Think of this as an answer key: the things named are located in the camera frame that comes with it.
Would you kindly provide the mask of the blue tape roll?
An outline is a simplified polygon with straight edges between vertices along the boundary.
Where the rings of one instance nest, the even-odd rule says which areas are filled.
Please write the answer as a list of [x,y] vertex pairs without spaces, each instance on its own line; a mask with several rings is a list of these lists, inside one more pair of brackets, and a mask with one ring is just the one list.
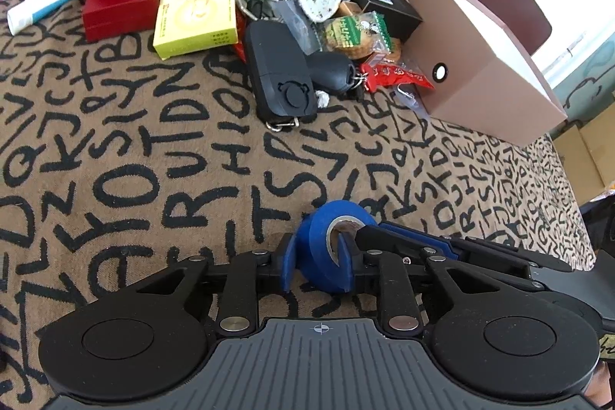
[[301,222],[296,232],[296,263],[302,275],[325,292],[344,292],[338,257],[338,237],[342,232],[356,236],[376,220],[358,204],[331,201]]

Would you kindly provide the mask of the black alarm keychain case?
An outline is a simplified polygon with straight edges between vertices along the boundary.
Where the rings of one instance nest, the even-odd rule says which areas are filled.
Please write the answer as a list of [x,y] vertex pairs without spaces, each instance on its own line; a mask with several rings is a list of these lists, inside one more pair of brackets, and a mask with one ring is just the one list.
[[289,28],[279,22],[251,22],[244,49],[256,115],[273,132],[298,128],[317,114],[306,55]]

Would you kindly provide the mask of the yellow-green medicine box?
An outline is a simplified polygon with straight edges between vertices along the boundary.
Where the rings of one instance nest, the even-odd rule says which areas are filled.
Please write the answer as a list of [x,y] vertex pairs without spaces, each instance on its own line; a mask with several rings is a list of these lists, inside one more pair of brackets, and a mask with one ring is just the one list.
[[238,41],[236,0],[160,0],[153,47],[161,59]]

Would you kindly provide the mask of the cardboard boxes stack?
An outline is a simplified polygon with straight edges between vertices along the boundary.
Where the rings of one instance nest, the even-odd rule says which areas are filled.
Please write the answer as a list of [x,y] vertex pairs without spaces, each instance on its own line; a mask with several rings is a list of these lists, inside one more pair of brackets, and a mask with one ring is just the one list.
[[582,128],[573,126],[555,139],[577,204],[614,194],[614,104]]

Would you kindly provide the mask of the red snack packet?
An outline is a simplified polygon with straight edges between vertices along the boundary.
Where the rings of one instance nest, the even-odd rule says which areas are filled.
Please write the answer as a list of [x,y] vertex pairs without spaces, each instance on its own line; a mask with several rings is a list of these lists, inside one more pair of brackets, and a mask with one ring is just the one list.
[[396,65],[370,66],[364,62],[360,65],[360,73],[365,78],[365,88],[369,93],[375,93],[380,87],[393,87],[403,84],[414,84],[433,90],[435,87],[421,73],[415,73]]

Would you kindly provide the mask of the black car key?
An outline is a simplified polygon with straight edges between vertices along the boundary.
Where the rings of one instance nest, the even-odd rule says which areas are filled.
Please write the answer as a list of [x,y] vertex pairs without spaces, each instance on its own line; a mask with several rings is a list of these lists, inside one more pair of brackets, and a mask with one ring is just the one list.
[[342,53],[315,52],[306,56],[314,87],[317,91],[340,97],[357,90],[365,83],[353,62]]

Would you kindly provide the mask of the green cookie packet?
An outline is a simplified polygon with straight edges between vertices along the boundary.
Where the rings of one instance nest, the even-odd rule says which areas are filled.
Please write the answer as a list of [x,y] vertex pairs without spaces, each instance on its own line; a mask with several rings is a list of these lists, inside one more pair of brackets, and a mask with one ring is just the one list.
[[351,60],[388,55],[393,50],[385,18],[378,12],[327,20],[320,35],[326,51],[344,54]]

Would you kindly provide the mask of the black square box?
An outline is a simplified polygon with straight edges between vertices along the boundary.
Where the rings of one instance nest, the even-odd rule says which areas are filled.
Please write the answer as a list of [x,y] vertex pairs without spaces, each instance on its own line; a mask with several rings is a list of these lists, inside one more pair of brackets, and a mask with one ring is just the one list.
[[422,23],[421,16],[407,0],[351,0],[362,12],[377,12],[384,19],[390,37],[405,43]]

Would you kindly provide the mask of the red jewelry box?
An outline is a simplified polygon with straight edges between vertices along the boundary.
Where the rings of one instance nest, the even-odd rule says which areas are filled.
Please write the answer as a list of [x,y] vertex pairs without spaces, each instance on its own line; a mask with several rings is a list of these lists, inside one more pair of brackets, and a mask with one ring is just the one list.
[[85,38],[93,41],[151,30],[160,0],[85,0],[82,24]]

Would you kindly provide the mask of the white toothpaste tube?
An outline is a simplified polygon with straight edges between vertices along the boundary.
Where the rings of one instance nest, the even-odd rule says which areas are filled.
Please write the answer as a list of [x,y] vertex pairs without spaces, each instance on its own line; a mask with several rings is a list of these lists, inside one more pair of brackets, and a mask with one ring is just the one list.
[[68,1],[70,0],[24,0],[15,5],[6,14],[10,34],[19,34]]

